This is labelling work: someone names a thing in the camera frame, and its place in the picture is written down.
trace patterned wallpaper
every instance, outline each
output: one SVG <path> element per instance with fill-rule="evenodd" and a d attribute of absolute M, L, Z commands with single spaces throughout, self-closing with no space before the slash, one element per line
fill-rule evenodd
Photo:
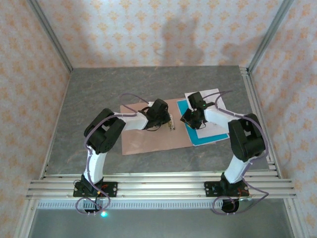
<path fill-rule="evenodd" d="M 39 0 L 73 67 L 248 66 L 281 2 Z"/>
<path fill-rule="evenodd" d="M 317 236 L 317 2 L 294 1 L 254 73 L 283 175 Z"/>
<path fill-rule="evenodd" d="M 13 237 L 69 78 L 26 0 L 0 1 L 0 237 Z"/>

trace small object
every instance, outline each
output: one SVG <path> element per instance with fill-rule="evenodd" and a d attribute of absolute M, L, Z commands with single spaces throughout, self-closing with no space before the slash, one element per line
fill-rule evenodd
<path fill-rule="evenodd" d="M 101 212 L 101 216 L 102 216 L 102 217 L 107 217 L 107 216 L 108 216 L 108 213 L 107 213 L 106 211 L 102 211 L 102 212 Z"/>
<path fill-rule="evenodd" d="M 174 123 L 174 119 L 173 119 L 173 116 L 171 114 L 169 114 L 169 117 L 170 117 L 170 121 L 168 122 L 168 127 L 169 127 L 169 130 L 175 130 L 175 123 Z"/>

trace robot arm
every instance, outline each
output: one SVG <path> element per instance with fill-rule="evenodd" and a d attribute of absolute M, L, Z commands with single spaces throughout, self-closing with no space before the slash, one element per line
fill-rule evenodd
<path fill-rule="evenodd" d="M 230 135 L 233 157 L 220 181 L 222 194 L 227 195 L 241 185 L 242 176 L 250 160 L 265 150 L 262 135 L 255 125 L 241 118 L 242 114 L 230 111 L 226 114 L 218 110 L 214 103 L 206 103 L 199 92 L 190 95 L 188 101 L 194 110 L 188 109 L 181 121 L 192 129 L 199 129 L 202 123 L 213 122 L 226 129 Z M 244 117 L 251 118 L 260 124 L 255 114 Z"/>
<path fill-rule="evenodd" d="M 154 126 L 161 126 L 170 121 L 168 113 L 168 105 L 161 99 L 156 99 L 155 102 L 149 103 L 145 109 L 138 111 L 135 114 L 121 114 L 114 113 L 110 109 L 103 109 L 93 122 L 86 128 L 84 135 L 87 135 L 94 129 L 95 131 L 88 138 L 87 146 L 91 149 L 92 154 L 88 152 L 87 164 L 84 173 L 82 174 L 81 181 L 75 186 L 78 190 L 83 191 L 84 194 L 95 196 L 97 190 L 89 182 L 96 187 L 101 187 L 103 184 L 103 167 L 107 152 L 114 146 L 122 131 L 125 130 L 143 130 L 152 128 Z M 95 128 L 105 118 L 113 116 L 106 120 L 102 126 Z"/>
<path fill-rule="evenodd" d="M 100 118 L 105 118 L 105 115 L 104 115 L 105 111 L 108 111 L 108 109 L 104 109 L 101 112 L 102 116 L 100 116 Z M 120 131 L 120 129 L 117 130 L 116 134 L 121 134 L 121 132 L 125 131 L 125 130 L 143 130 L 146 127 L 147 123 L 149 122 L 147 117 L 140 112 L 138 112 L 137 115 L 134 117 L 120 117 L 120 118 L 115 119 L 115 121 L 117 121 L 117 120 L 120 120 L 117 123 L 124 125 L 124 127 L 121 131 Z M 104 135 L 107 137 L 108 136 L 107 134 L 109 133 L 107 131 L 107 127 L 102 125 L 101 130 L 104 131 Z M 112 141 L 108 141 L 106 143 L 114 145 L 114 143 L 117 139 L 118 138 L 116 136 L 115 138 L 113 138 Z M 106 159 L 106 155 L 107 155 L 106 150 L 109 150 L 109 148 L 97 149 L 97 151 L 100 153 L 97 153 L 96 150 L 92 147 L 92 145 L 90 146 L 90 149 L 92 150 L 92 155 L 91 155 L 91 158 L 89 160 L 90 177 L 91 177 L 93 184 L 96 184 L 103 179 L 103 176 L 104 176 L 103 168 L 104 168 L 104 163 L 105 163 L 105 159 Z M 85 169 L 84 177 L 86 180 L 88 180 L 87 168 Z"/>

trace blue paper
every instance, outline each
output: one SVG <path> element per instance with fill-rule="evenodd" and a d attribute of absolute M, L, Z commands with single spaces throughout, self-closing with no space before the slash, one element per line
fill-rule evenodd
<path fill-rule="evenodd" d="M 179 108 L 181 115 L 183 115 L 186 112 L 186 110 L 188 109 L 188 104 L 187 104 L 186 99 L 182 100 L 182 101 L 178 101 L 177 105 L 178 105 L 178 108 Z M 212 143 L 212 142 L 216 142 L 219 140 L 224 140 L 224 139 L 229 138 L 228 134 L 221 134 L 221 135 L 214 135 L 214 136 L 209 136 L 209 137 L 204 137 L 204 138 L 198 138 L 196 130 L 190 128 L 190 126 L 187 124 L 185 126 L 187 129 L 187 133 L 189 135 L 189 138 L 194 146 L 204 145 L 204 144 L 208 144 L 208 143 Z"/>

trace gray table surface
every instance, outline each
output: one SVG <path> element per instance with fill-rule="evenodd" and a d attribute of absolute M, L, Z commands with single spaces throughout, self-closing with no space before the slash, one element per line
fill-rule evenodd
<path fill-rule="evenodd" d="M 84 130 L 102 109 L 119 112 L 120 94 L 130 92 L 154 101 L 156 98 L 182 98 L 185 92 L 213 88 L 234 90 L 223 96 L 227 109 L 243 114 L 252 111 L 238 66 L 74 69 L 46 175 L 83 173 L 87 159 L 83 147 Z M 127 96 L 124 102 L 139 101 Z M 231 158 L 228 139 L 213 145 L 122 156 L 119 138 L 107 154 L 104 173 L 223 171 Z M 265 170 L 268 165 L 262 160 L 254 163 L 251 169 Z"/>

